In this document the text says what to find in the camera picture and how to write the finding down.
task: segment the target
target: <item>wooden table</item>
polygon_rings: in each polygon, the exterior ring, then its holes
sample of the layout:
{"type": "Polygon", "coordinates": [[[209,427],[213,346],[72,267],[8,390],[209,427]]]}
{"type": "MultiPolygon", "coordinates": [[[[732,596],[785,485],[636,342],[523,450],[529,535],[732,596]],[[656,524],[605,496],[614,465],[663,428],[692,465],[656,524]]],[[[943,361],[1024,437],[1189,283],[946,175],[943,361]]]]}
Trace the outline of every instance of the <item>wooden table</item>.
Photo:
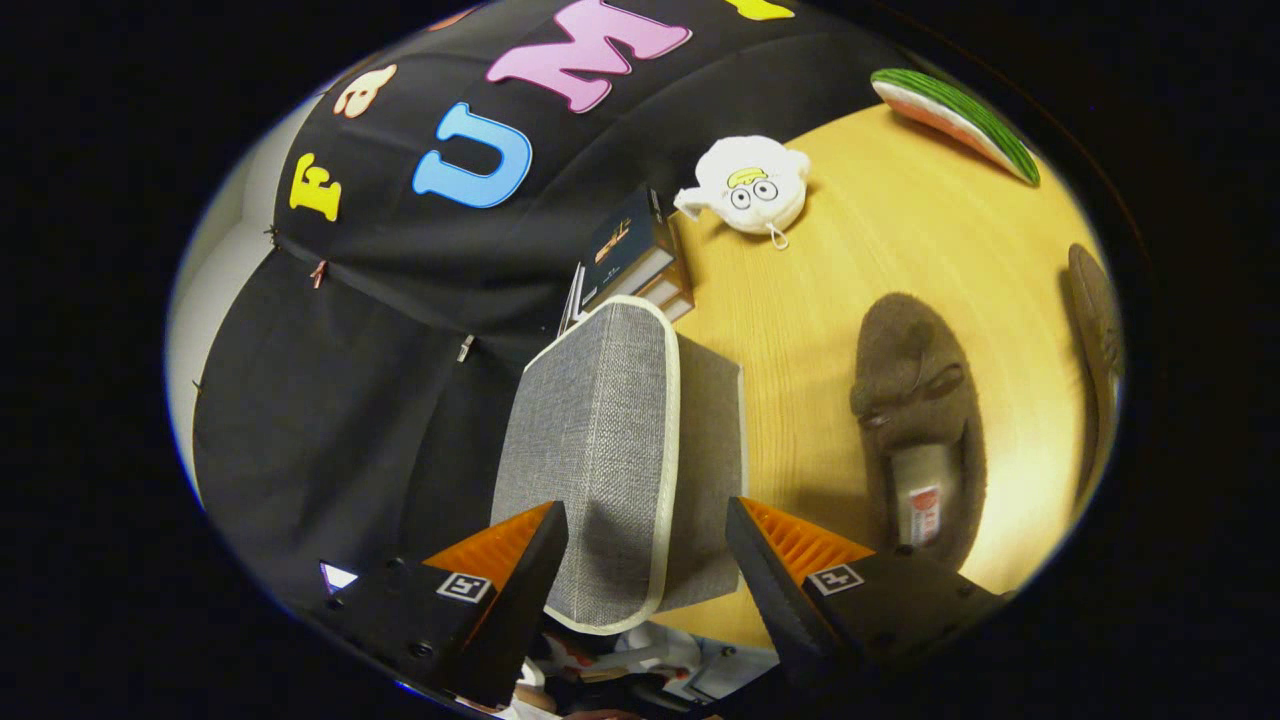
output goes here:
{"type": "MultiPolygon", "coordinates": [[[[1042,159],[1032,188],[884,105],[787,146],[813,160],[787,250],[714,213],[676,219],[696,309],[675,327],[744,368],[751,497],[861,537],[859,325],[881,296],[915,295],[964,347],[986,432],[987,503],[960,571],[991,592],[1018,587],[1074,520],[1089,380],[1062,278],[1073,242],[1101,259],[1083,211],[1042,159]]],[[[745,584],[654,620],[772,646],[745,584]]]]}

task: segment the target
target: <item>watermelon slice toy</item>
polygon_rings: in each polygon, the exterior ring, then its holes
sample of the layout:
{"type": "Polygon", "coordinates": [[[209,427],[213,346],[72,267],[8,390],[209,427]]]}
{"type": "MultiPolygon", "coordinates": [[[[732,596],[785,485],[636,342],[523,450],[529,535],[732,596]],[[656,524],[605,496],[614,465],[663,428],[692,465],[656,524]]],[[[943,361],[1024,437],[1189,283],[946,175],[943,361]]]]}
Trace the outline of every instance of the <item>watermelon slice toy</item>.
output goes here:
{"type": "Polygon", "coordinates": [[[1039,186],[1039,169],[1021,141],[964,92],[905,69],[876,70],[872,88],[893,111],[950,135],[1027,184],[1039,186]]]}

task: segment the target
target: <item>fuzzy slipper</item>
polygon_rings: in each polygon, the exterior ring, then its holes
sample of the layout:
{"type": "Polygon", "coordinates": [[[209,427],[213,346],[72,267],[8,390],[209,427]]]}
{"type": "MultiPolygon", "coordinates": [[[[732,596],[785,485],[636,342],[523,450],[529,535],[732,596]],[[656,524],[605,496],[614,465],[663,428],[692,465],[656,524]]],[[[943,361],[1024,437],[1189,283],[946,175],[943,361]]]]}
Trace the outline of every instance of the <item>fuzzy slipper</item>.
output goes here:
{"type": "Polygon", "coordinates": [[[987,496],[978,396],[960,343],[902,293],[863,318],[851,393],[872,509],[868,544],[911,546],[951,570],[973,547],[987,496]]]}
{"type": "Polygon", "coordinates": [[[1106,273],[1089,251],[1071,245],[1068,251],[1068,277],[1071,284],[1071,310],[1084,361],[1093,379],[1094,451],[1085,459],[1080,500],[1088,497],[1115,439],[1115,416],[1120,405],[1120,383],[1124,380],[1124,334],[1120,329],[1120,306],[1106,273]]]}

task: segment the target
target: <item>green watermelon rind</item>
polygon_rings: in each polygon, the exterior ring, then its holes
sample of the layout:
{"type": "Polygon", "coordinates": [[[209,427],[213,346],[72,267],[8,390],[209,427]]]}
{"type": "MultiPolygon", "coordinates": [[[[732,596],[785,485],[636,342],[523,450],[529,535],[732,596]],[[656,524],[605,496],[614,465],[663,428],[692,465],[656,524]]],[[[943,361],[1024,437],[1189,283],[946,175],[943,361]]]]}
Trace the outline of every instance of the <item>green watermelon rind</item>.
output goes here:
{"type": "Polygon", "coordinates": [[[1039,184],[1039,168],[1036,167],[1036,160],[1027,151],[1027,146],[1004,123],[996,119],[996,115],[991,114],[991,110],[979,105],[973,97],[937,78],[908,69],[890,68],[876,70],[872,73],[872,82],[886,82],[901,87],[955,111],[986,135],[1009,158],[1009,161],[1023,173],[1023,179],[1027,179],[1033,186],[1039,184]]]}

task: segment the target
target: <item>white plush toy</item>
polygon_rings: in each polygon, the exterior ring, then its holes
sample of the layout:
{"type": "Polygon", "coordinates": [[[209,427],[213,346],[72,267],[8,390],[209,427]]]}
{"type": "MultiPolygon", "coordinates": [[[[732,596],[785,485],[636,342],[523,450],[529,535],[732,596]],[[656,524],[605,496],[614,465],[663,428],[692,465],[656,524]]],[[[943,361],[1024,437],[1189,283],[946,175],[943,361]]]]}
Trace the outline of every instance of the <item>white plush toy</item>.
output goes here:
{"type": "Polygon", "coordinates": [[[759,135],[724,137],[698,160],[694,174],[700,187],[677,192],[676,209],[696,220],[710,208],[731,228],[769,233],[774,247],[787,247],[782,231],[804,209],[808,155],[759,135]]]}

